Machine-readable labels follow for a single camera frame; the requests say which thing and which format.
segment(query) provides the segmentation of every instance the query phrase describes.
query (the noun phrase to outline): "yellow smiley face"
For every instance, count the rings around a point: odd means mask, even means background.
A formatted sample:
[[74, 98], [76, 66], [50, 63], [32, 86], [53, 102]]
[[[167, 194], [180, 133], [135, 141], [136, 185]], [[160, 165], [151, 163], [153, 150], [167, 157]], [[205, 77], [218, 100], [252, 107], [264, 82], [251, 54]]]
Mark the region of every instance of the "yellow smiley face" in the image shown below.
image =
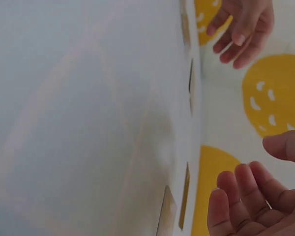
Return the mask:
[[229, 18], [214, 36], [207, 35], [207, 26], [221, 7], [221, 2], [222, 0], [195, 0], [196, 21], [200, 45], [207, 44], [219, 32], [224, 31], [231, 22], [231, 18]]
[[260, 59], [242, 82], [247, 117], [261, 137], [295, 129], [295, 55]]
[[193, 219], [192, 236], [209, 236], [207, 230], [207, 208], [210, 194], [216, 188], [218, 175], [223, 171], [234, 171], [240, 162], [216, 147], [201, 146], [197, 199]]

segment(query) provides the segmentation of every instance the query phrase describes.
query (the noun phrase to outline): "tan rectangular label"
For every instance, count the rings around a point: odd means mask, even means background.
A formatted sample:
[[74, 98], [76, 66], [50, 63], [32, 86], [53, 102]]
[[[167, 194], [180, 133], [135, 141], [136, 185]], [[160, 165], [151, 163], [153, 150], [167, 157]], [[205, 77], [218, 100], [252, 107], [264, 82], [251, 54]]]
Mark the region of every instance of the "tan rectangular label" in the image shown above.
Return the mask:
[[188, 199], [188, 191], [189, 191], [189, 183], [190, 183], [190, 172], [189, 172], [189, 165], [187, 163], [186, 168], [186, 176], [185, 176], [185, 185], [183, 188], [183, 196], [182, 196], [182, 204], [181, 204], [181, 210], [180, 210], [180, 218], [179, 218], [179, 227], [182, 230], [183, 224], [185, 221], [185, 214], [186, 214], [186, 208], [187, 208], [187, 199]]
[[156, 236], [173, 235], [176, 211], [177, 205], [169, 186], [166, 185]]
[[189, 93], [190, 93], [190, 112], [191, 114], [193, 113], [193, 103], [194, 103], [194, 97], [195, 97], [195, 86], [196, 86], [196, 81], [195, 81], [195, 73], [194, 73], [194, 68], [193, 68], [193, 59], [191, 60], [191, 65], [190, 65], [190, 75], [189, 75]]

